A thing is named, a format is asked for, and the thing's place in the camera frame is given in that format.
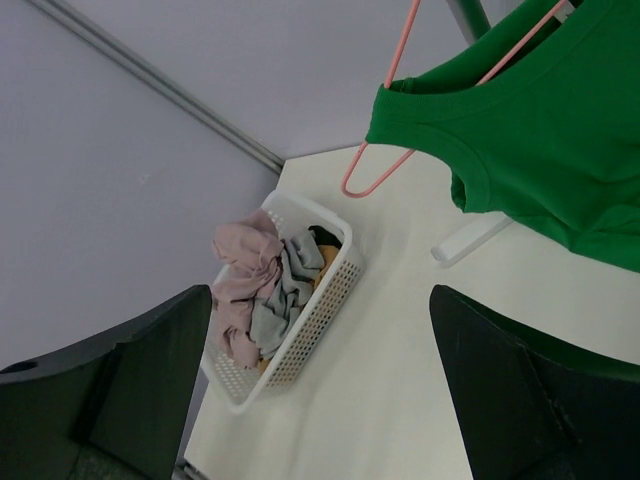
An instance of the gray cloth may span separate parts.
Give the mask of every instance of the gray cloth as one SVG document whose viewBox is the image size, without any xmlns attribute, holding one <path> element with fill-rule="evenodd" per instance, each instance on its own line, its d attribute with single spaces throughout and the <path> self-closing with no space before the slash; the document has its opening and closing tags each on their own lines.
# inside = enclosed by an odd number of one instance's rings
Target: gray cloth
<svg viewBox="0 0 640 480">
<path fill-rule="evenodd" d="M 256 300 L 251 313 L 249 336 L 262 358 L 276 354 L 313 294 L 310 282 L 324 268 L 322 254 L 308 230 L 285 240 L 281 261 L 282 278 L 266 301 Z"/>
</svg>

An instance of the white table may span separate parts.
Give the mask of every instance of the white table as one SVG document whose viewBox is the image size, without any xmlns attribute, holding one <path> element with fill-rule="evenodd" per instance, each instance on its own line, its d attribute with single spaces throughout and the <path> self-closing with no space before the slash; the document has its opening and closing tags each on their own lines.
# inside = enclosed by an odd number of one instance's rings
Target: white table
<svg viewBox="0 0 640 480">
<path fill-rule="evenodd" d="M 415 154 L 373 195 L 339 184 L 354 149 L 287 162 L 279 188 L 337 212 L 367 270 L 292 389 L 242 416 L 207 391 L 186 457 L 211 480 L 471 478 L 429 320 L 435 284 L 587 349 L 640 363 L 640 275 L 514 224 L 450 269 L 429 249 L 471 218 L 450 173 Z M 353 189 L 399 149 L 370 147 Z"/>
</svg>

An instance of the pink garment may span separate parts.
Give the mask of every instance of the pink garment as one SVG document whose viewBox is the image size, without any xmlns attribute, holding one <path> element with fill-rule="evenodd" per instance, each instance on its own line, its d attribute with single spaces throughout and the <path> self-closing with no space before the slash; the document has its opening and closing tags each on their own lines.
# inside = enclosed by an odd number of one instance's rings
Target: pink garment
<svg viewBox="0 0 640 480">
<path fill-rule="evenodd" d="M 218 227 L 213 250 L 231 268 L 229 277 L 214 285 L 215 297 L 221 302 L 268 298 L 282 275 L 282 249 L 276 227 L 263 210 Z"/>
<path fill-rule="evenodd" d="M 217 301 L 215 341 L 241 367 L 255 368 L 260 350 L 249 338 L 253 299 L 268 298 L 282 276 L 278 231 L 263 210 L 216 229 L 213 250 L 230 266 L 213 286 Z"/>
</svg>

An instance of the green garment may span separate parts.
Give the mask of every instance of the green garment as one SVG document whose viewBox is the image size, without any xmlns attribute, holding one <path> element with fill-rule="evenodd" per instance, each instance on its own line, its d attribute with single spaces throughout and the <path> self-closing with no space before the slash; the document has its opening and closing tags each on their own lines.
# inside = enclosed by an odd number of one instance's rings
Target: green garment
<svg viewBox="0 0 640 480">
<path fill-rule="evenodd" d="M 640 1 L 584 0 L 474 86 L 556 0 L 527 0 L 453 60 L 380 88 L 366 140 L 444 161 L 464 212 L 503 211 L 640 272 Z"/>
</svg>

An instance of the pink hanger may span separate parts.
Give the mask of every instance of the pink hanger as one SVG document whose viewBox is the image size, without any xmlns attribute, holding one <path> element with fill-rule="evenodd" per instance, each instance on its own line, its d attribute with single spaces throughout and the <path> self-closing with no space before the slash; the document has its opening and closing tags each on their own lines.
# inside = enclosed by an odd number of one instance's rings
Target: pink hanger
<svg viewBox="0 0 640 480">
<path fill-rule="evenodd" d="M 402 30 L 402 36 L 400 37 L 400 41 L 398 42 L 398 46 L 396 47 L 395 55 L 393 56 L 393 61 L 391 62 L 391 67 L 389 68 L 389 72 L 387 73 L 387 78 L 384 81 L 384 88 L 389 88 L 391 86 L 393 77 L 396 74 L 398 63 L 400 63 L 400 57 L 402 56 L 404 47 L 407 44 L 407 39 L 409 38 L 409 32 L 411 31 L 411 27 L 413 26 L 413 21 L 415 20 L 416 14 L 418 13 L 418 7 L 420 6 L 420 1 L 421 0 L 413 0 L 413 4 L 411 5 L 411 9 L 409 10 L 409 15 L 407 16 L 407 20 L 404 24 L 404 29 Z M 507 54 L 504 57 L 502 57 L 502 59 L 500 59 L 500 61 L 496 63 L 496 65 L 491 70 L 489 70 L 484 77 L 480 79 L 478 83 L 476 83 L 476 85 L 482 85 L 483 83 L 486 83 L 491 78 L 493 78 L 493 76 L 496 73 L 498 73 L 500 69 L 504 67 L 505 64 L 509 60 L 511 60 L 511 58 L 513 58 L 513 56 L 516 53 L 518 53 L 518 51 L 520 51 L 520 49 L 529 40 L 531 40 L 531 38 L 536 33 L 538 33 L 538 31 L 551 19 L 551 17 L 553 17 L 564 6 L 565 3 L 567 3 L 567 0 L 560 0 L 558 3 L 556 3 L 554 7 L 551 10 L 549 10 L 549 12 L 544 17 L 542 17 L 542 19 L 540 19 L 540 21 L 536 23 L 534 27 L 531 30 L 529 30 L 529 32 L 527 32 L 527 34 L 524 37 L 522 37 L 522 39 L 518 43 L 516 43 L 513 46 L 513 48 L 509 50 L 509 52 L 507 52 Z M 384 182 L 387 178 L 389 178 L 393 172 L 395 172 L 398 168 L 400 168 L 400 165 L 402 165 L 404 161 L 407 158 L 409 158 L 411 155 L 413 155 L 413 153 L 415 152 L 415 150 L 407 150 L 407 153 L 405 153 L 398 160 L 396 160 L 396 162 L 386 172 L 384 172 L 380 176 L 380 178 L 378 178 L 375 182 L 373 182 L 373 184 L 366 190 L 362 192 L 351 192 L 347 188 L 347 183 L 349 182 L 349 179 L 351 178 L 351 175 L 353 174 L 353 171 L 355 170 L 356 165 L 358 165 L 358 162 L 360 161 L 360 157 L 362 157 L 362 154 L 364 153 L 365 149 L 368 146 L 369 144 L 367 142 L 362 142 L 362 144 L 360 145 L 360 148 L 358 149 L 358 152 L 356 153 L 355 157 L 353 157 L 353 160 L 351 161 L 351 164 L 349 165 L 349 168 L 347 169 L 347 172 L 345 173 L 342 179 L 342 185 L 341 185 L 342 193 L 344 193 L 347 197 L 351 197 L 351 198 L 366 197 L 371 192 L 373 192 L 376 188 L 378 188 L 382 184 L 382 182 Z"/>
</svg>

